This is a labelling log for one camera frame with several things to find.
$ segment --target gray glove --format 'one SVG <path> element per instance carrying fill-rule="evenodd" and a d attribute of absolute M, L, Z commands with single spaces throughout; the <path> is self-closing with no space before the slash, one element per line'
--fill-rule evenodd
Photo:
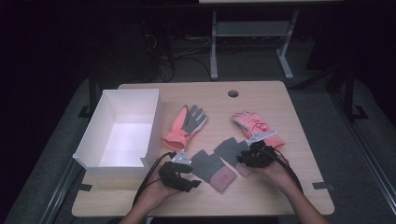
<path fill-rule="evenodd" d="M 193 105 L 186 118 L 184 118 L 181 129 L 187 133 L 187 137 L 201 130 L 206 121 L 207 115 L 204 113 L 204 110 L 202 108 L 198 109 L 197 105 Z"/>
<path fill-rule="evenodd" d="M 191 166 L 193 174 L 220 192 L 226 190 L 236 179 L 236 174 L 218 155 L 209 156 L 203 149 L 191 158 Z"/>
<path fill-rule="evenodd" d="M 227 161 L 238 173 L 243 177 L 248 177 L 253 170 L 246 167 L 244 163 L 240 163 L 236 156 L 241 156 L 241 151 L 249 150 L 246 141 L 237 143 L 234 138 L 230 138 L 222 142 L 215 149 L 215 153 Z"/>

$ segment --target wrist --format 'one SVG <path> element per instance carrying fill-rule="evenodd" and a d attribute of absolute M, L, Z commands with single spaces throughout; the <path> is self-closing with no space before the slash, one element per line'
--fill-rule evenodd
<path fill-rule="evenodd" d="M 290 182 L 288 184 L 284 184 L 284 185 L 278 186 L 278 188 L 286 196 L 291 195 L 291 194 L 295 193 L 296 191 L 301 192 L 294 182 L 292 182 L 292 183 Z"/>
<path fill-rule="evenodd" d="M 122 219 L 120 224 L 140 224 L 145 223 L 145 218 L 150 210 L 143 204 L 137 202 L 128 214 Z"/>

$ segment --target table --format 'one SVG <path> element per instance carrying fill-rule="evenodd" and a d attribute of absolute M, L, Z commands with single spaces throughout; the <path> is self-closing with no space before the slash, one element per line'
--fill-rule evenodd
<path fill-rule="evenodd" d="M 246 137 L 231 115 L 235 112 L 257 112 L 285 141 L 281 152 L 299 176 L 305 196 L 323 215 L 334 211 L 327 189 L 315 189 L 313 183 L 323 182 L 304 130 L 294 110 L 288 92 L 280 81 L 195 82 L 124 84 L 120 90 L 160 89 L 164 103 L 163 133 L 171 130 L 172 122 L 183 105 L 203 108 L 209 119 L 204 128 L 191 140 L 189 157 L 205 149 L 212 154 L 222 141 L 234 137 L 238 142 Z M 230 97 L 229 91 L 238 92 Z M 170 151 L 162 145 L 162 154 Z M 148 215 L 150 217 L 199 216 L 279 216 L 293 214 L 289 201 L 263 175 L 248 178 L 237 174 L 235 181 L 223 193 L 206 182 L 189 193 L 182 192 L 166 200 Z M 195 175 L 184 175 L 199 179 Z M 76 217 L 124 216 L 131 208 L 134 195 L 142 180 L 94 179 L 85 174 L 72 208 Z"/>

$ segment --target open white box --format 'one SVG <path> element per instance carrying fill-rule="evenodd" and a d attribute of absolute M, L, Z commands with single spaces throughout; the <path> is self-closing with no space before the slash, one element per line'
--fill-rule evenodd
<path fill-rule="evenodd" d="M 144 178 L 162 129 L 160 90 L 105 90 L 73 158 L 96 178 Z"/>

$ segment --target table hole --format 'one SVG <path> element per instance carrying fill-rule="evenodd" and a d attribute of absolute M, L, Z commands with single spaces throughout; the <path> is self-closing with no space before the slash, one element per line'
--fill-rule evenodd
<path fill-rule="evenodd" d="M 239 95 L 239 92 L 238 92 L 238 91 L 228 91 L 228 96 L 230 96 L 230 97 L 235 98 L 235 97 L 237 97 L 238 95 Z"/>

